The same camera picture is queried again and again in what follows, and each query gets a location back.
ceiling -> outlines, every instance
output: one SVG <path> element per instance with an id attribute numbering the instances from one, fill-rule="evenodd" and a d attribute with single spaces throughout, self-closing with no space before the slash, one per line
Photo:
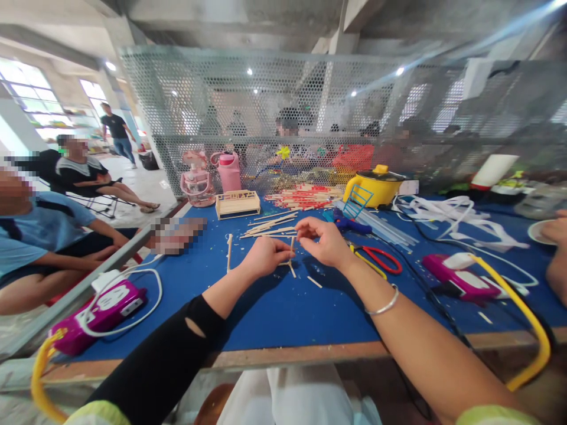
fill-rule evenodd
<path id="1" fill-rule="evenodd" d="M 354 20 L 346 22 L 344 27 L 359 35 L 347 53 L 395 56 L 443 51 L 487 37 L 546 3 L 543 0 L 346 1 L 345 19 L 352 15 L 352 10 Z M 38 54 L 59 61 L 57 67 L 62 72 L 68 69 L 76 73 L 77 66 L 80 67 L 77 64 L 85 63 L 76 57 L 118 60 L 107 29 L 109 19 L 120 19 L 116 10 L 158 43 L 311 52 L 316 45 L 322 45 L 321 40 L 338 34 L 342 7 L 343 0 L 0 0 L 0 43 L 20 43 L 28 50 L 35 49 Z M 531 35 L 531 44 L 524 53 L 531 53 L 532 46 L 561 19 L 562 15 L 556 14 L 536 23 L 542 30 Z M 11 35 L 15 25 L 19 28 L 17 36 Z M 45 40 L 40 43 L 34 38 L 35 44 L 31 43 L 30 33 Z M 558 36 L 565 38 L 565 32 Z M 55 43 L 55 49 L 42 48 L 50 42 Z M 65 47 L 70 49 L 68 55 L 58 55 Z"/>

blue shirt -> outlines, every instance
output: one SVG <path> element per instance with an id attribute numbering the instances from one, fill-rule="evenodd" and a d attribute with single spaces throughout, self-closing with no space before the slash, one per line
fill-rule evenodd
<path id="1" fill-rule="evenodd" d="M 38 208 L 36 200 L 66 205 L 75 216 Z M 31 202 L 33 206 L 28 214 L 0 216 L 13 219 L 22 234 L 21 241 L 14 240 L 0 227 L 0 277 L 82 239 L 87 234 L 82 226 L 90 225 L 96 218 L 81 204 L 55 192 L 38 193 Z"/>

hand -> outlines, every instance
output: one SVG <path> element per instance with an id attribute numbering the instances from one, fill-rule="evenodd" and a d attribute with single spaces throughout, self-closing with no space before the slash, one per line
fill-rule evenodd
<path id="1" fill-rule="evenodd" d="M 120 249 L 122 248 L 124 245 L 126 245 L 128 242 L 130 242 L 130 239 L 128 239 L 126 236 L 124 236 L 122 233 L 117 231 L 117 235 L 114 236 L 114 238 L 112 238 L 113 244 L 116 247 L 116 249 Z"/>
<path id="2" fill-rule="evenodd" d="M 542 235 L 557 245 L 567 243 L 567 210 L 557 211 L 557 219 L 543 225 Z"/>
<path id="3" fill-rule="evenodd" d="M 326 266 L 340 269 L 352 261 L 353 252 L 334 223 L 307 217 L 296 226 L 297 239 L 301 246 Z M 312 239 L 320 238 L 319 243 Z"/>
<path id="4" fill-rule="evenodd" d="M 238 267 L 250 273 L 256 280 L 273 273 L 280 263 L 294 257 L 291 246 L 280 239 L 260 236 Z"/>

blue tabletop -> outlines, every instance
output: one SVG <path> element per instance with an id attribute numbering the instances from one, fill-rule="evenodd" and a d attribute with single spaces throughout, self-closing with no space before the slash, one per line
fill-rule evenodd
<path id="1" fill-rule="evenodd" d="M 262 215 L 279 213 L 282 210 L 262 202 Z M 412 223 L 401 221 L 395 214 L 384 212 L 383 217 L 399 229 L 420 240 L 412 254 L 406 254 L 423 273 L 431 286 L 439 284 L 427 271 L 421 268 L 419 260 L 431 253 L 452 254 L 459 249 L 452 246 L 434 244 L 424 240 Z M 321 211 L 299 212 L 299 219 L 312 215 L 322 218 Z M 74 361 L 122 359 L 127 356 L 157 326 L 177 311 L 183 304 L 213 285 L 226 273 L 227 241 L 229 233 L 234 235 L 232 247 L 232 267 L 244 258 L 255 238 L 240 239 L 250 227 L 255 216 L 233 218 L 219 221 L 214 207 L 192 208 L 188 217 L 206 217 L 208 226 L 202 237 L 180 256 L 164 257 L 155 267 L 164 285 L 161 304 L 155 312 L 140 325 L 111 338 L 102 338 Z M 545 269 L 549 264 L 554 247 L 533 242 L 527 236 L 530 220 L 499 213 L 492 214 L 493 221 L 505 226 L 507 232 L 516 240 L 530 244 L 529 249 L 513 248 L 502 254 L 507 260 L 518 264 L 539 280 L 540 285 L 531 287 L 527 297 L 530 305 L 547 320 L 551 326 L 567 325 L 565 309 L 545 281 Z M 446 229 L 441 223 L 439 230 L 423 228 L 432 237 Z M 475 228 L 463 224 L 460 232 L 470 234 L 480 240 L 489 236 Z M 355 243 L 376 246 L 391 251 L 380 241 L 349 232 L 346 236 Z M 354 342 L 378 341 L 380 336 L 369 317 L 363 312 L 362 304 L 348 281 L 336 270 L 323 266 L 301 246 L 296 245 L 294 269 L 297 279 L 288 267 L 279 267 L 273 275 L 257 281 L 238 301 L 227 320 L 223 337 L 217 342 L 220 351 L 259 349 L 271 347 L 294 347 L 306 345 L 349 344 Z M 517 282 L 528 282 L 528 278 L 499 260 L 481 255 L 499 273 Z M 423 310 L 447 326 L 425 299 L 423 290 L 402 262 L 403 273 L 389 275 L 400 290 Z M 307 276 L 313 277 L 323 288 L 311 283 Z M 155 302 L 157 285 L 153 274 L 132 276 L 139 287 L 148 289 L 148 303 L 128 321 L 141 317 Z M 518 308 L 509 300 L 494 301 L 485 307 L 462 302 L 445 296 L 440 297 L 448 312 L 465 333 L 507 332 L 529 328 Z M 488 323 L 478 312 L 485 314 Z"/>

trash bin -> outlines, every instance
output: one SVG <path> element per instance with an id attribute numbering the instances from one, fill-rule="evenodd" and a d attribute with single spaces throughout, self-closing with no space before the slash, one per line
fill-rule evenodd
<path id="1" fill-rule="evenodd" d="M 159 169 L 158 162 L 155 160 L 155 156 L 152 151 L 139 152 L 138 158 L 146 170 L 153 171 Z"/>

